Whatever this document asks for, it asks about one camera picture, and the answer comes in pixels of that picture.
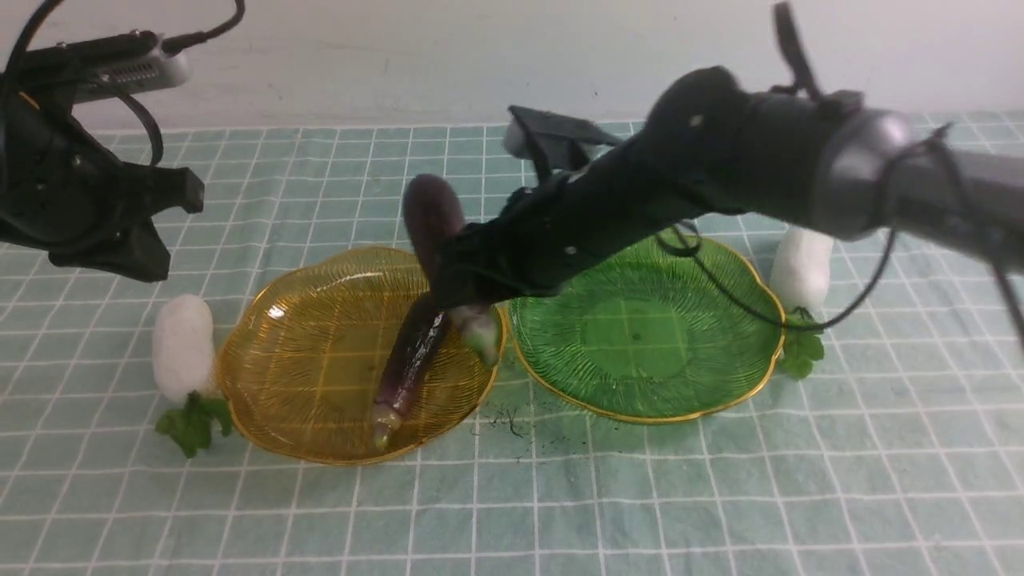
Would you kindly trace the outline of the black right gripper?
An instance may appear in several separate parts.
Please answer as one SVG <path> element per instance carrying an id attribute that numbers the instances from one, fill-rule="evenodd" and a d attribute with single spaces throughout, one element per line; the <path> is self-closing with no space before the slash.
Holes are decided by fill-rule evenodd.
<path id="1" fill-rule="evenodd" d="M 513 194 L 496 218 L 449 240 L 432 291 L 446 308 L 548 298 L 680 216 L 679 180 L 640 161 L 603 156 Z"/>

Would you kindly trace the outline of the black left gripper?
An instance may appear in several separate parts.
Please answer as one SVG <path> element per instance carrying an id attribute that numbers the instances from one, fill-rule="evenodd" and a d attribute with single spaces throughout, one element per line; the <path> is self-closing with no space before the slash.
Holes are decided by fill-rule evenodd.
<path id="1" fill-rule="evenodd" d="M 205 207 L 190 168 L 121 160 L 74 120 L 69 102 L 18 90 L 2 102 L 2 240 L 51 265 L 142 283 L 168 279 L 171 255 L 151 215 Z"/>

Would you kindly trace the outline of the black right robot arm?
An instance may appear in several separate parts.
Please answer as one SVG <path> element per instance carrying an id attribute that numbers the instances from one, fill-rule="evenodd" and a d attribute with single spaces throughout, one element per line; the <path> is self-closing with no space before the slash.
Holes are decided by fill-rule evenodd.
<path id="1" fill-rule="evenodd" d="M 972 258 L 992 240 L 1002 265 L 1021 272 L 1021 158 L 954 153 L 966 212 L 936 161 L 908 154 L 914 143 L 889 110 L 834 119 L 805 98 L 749 94 L 720 66 L 694 70 L 663 92 L 636 135 L 451 240 L 430 287 L 445 308 L 550 296 L 706 213 L 757 213 L 844 242 L 893 227 Z"/>

